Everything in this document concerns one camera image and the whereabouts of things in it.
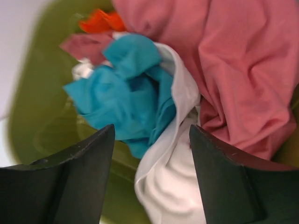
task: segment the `pink fabric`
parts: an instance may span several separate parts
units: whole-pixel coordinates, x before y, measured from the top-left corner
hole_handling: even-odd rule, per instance
[[[204,99],[204,129],[270,159],[296,127],[295,0],[113,0],[131,32],[174,48]]]
[[[77,60],[88,58],[90,62],[100,65],[105,57],[104,50],[113,41],[112,31],[101,34],[73,34],[60,47]]]

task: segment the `blue cloth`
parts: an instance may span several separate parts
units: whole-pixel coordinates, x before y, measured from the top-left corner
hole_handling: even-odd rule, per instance
[[[142,158],[175,117],[173,77],[159,66],[162,58],[153,41],[142,35],[123,36],[103,54],[113,68],[99,66],[64,90],[90,126],[114,124],[116,140]]]

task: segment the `green bin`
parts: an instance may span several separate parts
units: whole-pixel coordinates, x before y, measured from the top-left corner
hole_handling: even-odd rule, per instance
[[[20,163],[29,164],[65,149],[95,132],[78,116],[62,86],[72,81],[78,62],[59,44],[79,32],[78,21],[93,9],[113,10],[109,0],[56,0],[43,12],[14,98],[9,140]],[[101,221],[107,224],[149,224],[134,192],[139,160],[116,142]]]

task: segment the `orange object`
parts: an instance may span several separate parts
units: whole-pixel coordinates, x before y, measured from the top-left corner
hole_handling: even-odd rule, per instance
[[[79,22],[80,28],[89,33],[102,33],[109,30],[126,31],[125,25],[117,12],[105,13],[95,9],[85,21]]]

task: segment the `white surface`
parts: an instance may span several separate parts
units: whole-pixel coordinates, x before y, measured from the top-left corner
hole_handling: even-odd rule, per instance
[[[0,0],[0,118],[9,113],[37,19],[52,1]],[[8,146],[7,119],[4,119],[0,121],[0,167],[15,163]]]

